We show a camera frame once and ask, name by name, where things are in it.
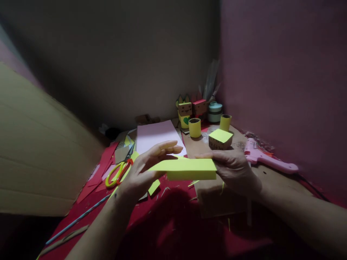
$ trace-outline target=paper tube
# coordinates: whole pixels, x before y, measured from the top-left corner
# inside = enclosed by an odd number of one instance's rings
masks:
[[[188,128],[188,121],[190,119],[190,116],[180,116],[180,121],[181,121],[181,127],[183,129]]]
[[[189,135],[190,137],[197,138],[201,135],[201,120],[192,118],[189,120]]]
[[[219,129],[229,132],[229,126],[231,122],[231,116],[224,114],[220,116]]]

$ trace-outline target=left hand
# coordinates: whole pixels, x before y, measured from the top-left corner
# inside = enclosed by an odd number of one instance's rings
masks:
[[[162,160],[175,159],[167,154],[179,154],[182,149],[183,147],[178,146],[177,141],[173,140],[156,144],[147,152],[139,155],[120,184],[117,198],[124,197],[125,200],[136,204],[153,182],[165,174],[165,172],[147,170]]]

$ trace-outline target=glue gun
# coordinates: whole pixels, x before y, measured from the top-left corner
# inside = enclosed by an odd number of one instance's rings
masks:
[[[245,156],[251,164],[256,164],[259,161],[283,173],[292,174],[299,170],[295,164],[288,164],[264,154],[253,138],[249,138],[246,142]]]

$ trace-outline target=blue pencil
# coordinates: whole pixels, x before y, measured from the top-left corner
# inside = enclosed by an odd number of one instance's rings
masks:
[[[71,224],[69,224],[66,228],[64,228],[62,231],[60,231],[58,234],[56,234],[54,237],[52,237],[50,240],[46,242],[46,246],[52,243],[57,237],[59,237],[61,234],[63,234],[65,231],[67,231],[70,227],[72,227],[74,224],[76,224],[78,221],[80,221],[82,218],[84,218],[89,212],[91,212],[93,209],[95,209],[97,206],[99,206],[101,203],[103,203],[105,200],[107,200],[110,195],[107,195],[102,200],[100,200],[98,203],[96,203],[94,206],[92,206],[90,209],[88,209],[85,213],[83,213],[81,216],[79,216],[77,219],[75,219]]]

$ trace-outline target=paper cat figure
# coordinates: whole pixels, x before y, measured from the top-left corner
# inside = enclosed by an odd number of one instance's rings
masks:
[[[180,95],[176,101],[176,107],[178,109],[178,118],[181,122],[182,128],[188,128],[188,121],[193,114],[193,104],[190,102],[188,95],[185,99]]]

